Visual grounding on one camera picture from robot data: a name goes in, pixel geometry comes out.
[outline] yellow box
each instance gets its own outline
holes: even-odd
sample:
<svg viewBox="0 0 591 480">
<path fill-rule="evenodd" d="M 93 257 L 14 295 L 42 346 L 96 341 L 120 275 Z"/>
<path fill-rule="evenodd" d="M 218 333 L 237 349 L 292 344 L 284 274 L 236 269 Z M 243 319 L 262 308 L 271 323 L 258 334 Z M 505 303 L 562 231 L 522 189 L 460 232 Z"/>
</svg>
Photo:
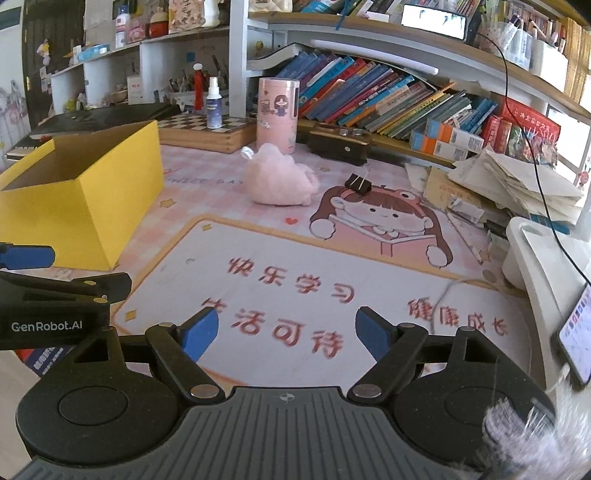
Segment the yellow box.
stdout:
<svg viewBox="0 0 591 480">
<path fill-rule="evenodd" d="M 112 270 L 163 186 L 156 122 L 55 137 L 0 175 L 0 241 Z"/>
</svg>

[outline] white fluffy object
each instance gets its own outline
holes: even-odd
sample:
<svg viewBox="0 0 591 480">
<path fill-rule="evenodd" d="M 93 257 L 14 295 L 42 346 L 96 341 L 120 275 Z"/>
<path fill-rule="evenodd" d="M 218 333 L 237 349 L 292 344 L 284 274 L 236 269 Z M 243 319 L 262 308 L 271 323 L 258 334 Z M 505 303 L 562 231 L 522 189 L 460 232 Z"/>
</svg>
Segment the white fluffy object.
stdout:
<svg viewBox="0 0 591 480">
<path fill-rule="evenodd" d="M 524 422 L 509 401 L 488 410 L 483 429 L 499 478 L 580 480 L 591 469 L 591 419 L 573 398 L 566 380 L 556 385 L 556 418 L 534 406 Z"/>
</svg>

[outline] red bottle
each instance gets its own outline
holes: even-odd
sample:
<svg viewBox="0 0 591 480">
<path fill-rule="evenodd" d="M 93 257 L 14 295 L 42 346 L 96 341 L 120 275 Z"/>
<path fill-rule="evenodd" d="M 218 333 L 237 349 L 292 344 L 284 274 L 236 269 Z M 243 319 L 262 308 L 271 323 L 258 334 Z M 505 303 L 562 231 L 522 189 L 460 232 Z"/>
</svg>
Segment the red bottle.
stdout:
<svg viewBox="0 0 591 480">
<path fill-rule="evenodd" d="M 203 65 L 196 63 L 193 65 L 195 70 L 195 111 L 203 109 Z"/>
</svg>

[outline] phone screen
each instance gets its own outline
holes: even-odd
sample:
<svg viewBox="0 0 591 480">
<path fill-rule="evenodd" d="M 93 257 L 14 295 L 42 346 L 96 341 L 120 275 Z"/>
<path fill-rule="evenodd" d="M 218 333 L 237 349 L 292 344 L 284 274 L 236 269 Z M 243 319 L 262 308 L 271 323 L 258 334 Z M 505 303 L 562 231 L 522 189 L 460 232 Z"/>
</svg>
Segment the phone screen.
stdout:
<svg viewBox="0 0 591 480">
<path fill-rule="evenodd" d="M 558 334 L 570 365 L 586 385 L 591 380 L 591 287 L 583 295 Z"/>
</svg>

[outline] white desk organizer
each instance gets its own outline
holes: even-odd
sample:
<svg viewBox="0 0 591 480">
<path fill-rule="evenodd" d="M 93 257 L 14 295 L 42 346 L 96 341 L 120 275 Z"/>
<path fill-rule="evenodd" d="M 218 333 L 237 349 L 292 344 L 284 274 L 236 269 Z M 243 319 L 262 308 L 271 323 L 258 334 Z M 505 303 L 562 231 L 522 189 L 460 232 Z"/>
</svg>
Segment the white desk organizer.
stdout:
<svg viewBox="0 0 591 480">
<path fill-rule="evenodd" d="M 531 52 L 530 73 L 564 92 L 569 61 L 556 48 L 535 40 Z"/>
</svg>

